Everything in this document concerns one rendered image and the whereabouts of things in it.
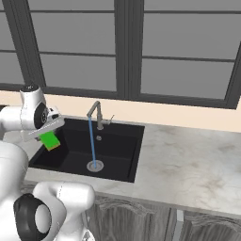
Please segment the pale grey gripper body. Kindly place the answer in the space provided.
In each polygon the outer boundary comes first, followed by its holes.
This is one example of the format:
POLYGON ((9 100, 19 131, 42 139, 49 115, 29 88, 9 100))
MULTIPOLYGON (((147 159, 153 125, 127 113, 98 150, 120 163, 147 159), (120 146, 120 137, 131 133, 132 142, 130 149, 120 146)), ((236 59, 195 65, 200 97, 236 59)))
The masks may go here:
POLYGON ((23 141, 29 141, 36 137, 39 137, 42 134, 45 134, 50 131, 54 131, 55 129, 63 126, 65 121, 63 118, 57 118, 55 120, 51 120, 46 122, 40 129, 38 130, 23 130, 23 141))

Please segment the green and yellow sponge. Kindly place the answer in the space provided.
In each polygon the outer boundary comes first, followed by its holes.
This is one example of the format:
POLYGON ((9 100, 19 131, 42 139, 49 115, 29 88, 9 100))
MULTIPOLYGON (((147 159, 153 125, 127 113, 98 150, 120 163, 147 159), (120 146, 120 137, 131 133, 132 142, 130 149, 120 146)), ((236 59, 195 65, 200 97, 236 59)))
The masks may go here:
POLYGON ((40 141, 48 151, 51 151, 60 145, 60 141, 53 131, 41 134, 40 141))

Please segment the black kitchen sink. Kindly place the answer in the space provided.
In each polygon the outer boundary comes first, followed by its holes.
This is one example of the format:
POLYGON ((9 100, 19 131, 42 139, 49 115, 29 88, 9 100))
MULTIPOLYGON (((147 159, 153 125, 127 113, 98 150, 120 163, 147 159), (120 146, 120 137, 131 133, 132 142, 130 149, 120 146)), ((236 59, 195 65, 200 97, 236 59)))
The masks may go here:
POLYGON ((94 121, 92 128, 95 157, 103 162, 102 170, 88 170, 88 163, 93 163, 88 121, 68 118, 56 131, 60 145, 51 151, 41 146, 29 167, 133 183, 145 127, 111 123, 99 131, 94 121))

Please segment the blue water stream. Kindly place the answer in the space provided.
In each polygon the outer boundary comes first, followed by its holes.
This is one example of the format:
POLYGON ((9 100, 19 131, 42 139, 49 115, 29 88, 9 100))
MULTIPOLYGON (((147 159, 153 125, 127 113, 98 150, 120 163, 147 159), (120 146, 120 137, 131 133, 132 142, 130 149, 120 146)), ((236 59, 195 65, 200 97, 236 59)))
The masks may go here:
POLYGON ((93 129, 92 129, 92 121, 91 117, 88 117, 88 127, 89 127, 89 136, 90 136, 90 145, 91 145, 91 152, 92 152, 92 162, 93 168, 96 169, 96 156, 95 156, 95 148, 94 148, 94 139, 93 139, 93 129))

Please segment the grey metal tap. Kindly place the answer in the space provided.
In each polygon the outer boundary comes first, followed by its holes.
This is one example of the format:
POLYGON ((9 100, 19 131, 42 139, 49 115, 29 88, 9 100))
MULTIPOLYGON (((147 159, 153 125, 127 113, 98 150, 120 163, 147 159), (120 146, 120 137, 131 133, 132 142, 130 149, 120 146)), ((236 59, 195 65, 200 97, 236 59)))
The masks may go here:
POLYGON ((96 101, 92 107, 90 108, 87 117, 90 118, 94 111, 97 111, 97 129, 103 130, 105 125, 109 125, 112 120, 104 120, 102 109, 101 109, 101 103, 99 101, 96 101))

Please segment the dark framed window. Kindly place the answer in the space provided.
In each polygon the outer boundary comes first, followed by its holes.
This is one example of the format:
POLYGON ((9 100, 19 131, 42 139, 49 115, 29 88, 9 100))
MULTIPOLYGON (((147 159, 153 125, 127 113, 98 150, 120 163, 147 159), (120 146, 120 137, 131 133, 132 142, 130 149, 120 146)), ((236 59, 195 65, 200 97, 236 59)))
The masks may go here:
POLYGON ((114 91, 93 90, 71 87, 49 87, 43 73, 40 60, 42 52, 37 44, 36 33, 28 0, 0 0, 3 7, 0 12, 7 17, 14 48, 10 51, 16 55, 26 85, 35 83, 47 94, 95 97, 111 100, 136 101, 157 104, 179 104, 224 109, 237 108, 241 97, 241 43, 239 44, 233 64, 232 74, 221 99, 204 97, 187 97, 173 95, 147 94, 141 91, 143 22, 146 13, 144 0, 114 0, 115 51, 111 57, 116 60, 116 84, 114 91))

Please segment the grey wooden cupboard door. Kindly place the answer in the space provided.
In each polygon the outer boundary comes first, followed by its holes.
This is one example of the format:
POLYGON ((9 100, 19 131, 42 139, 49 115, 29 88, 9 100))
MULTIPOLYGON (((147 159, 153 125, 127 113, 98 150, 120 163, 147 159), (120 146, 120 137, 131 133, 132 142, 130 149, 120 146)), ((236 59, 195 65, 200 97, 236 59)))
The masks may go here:
POLYGON ((176 210, 98 196, 86 211, 96 241, 172 241, 176 210))
POLYGON ((184 211, 179 241, 241 241, 241 220, 184 211))

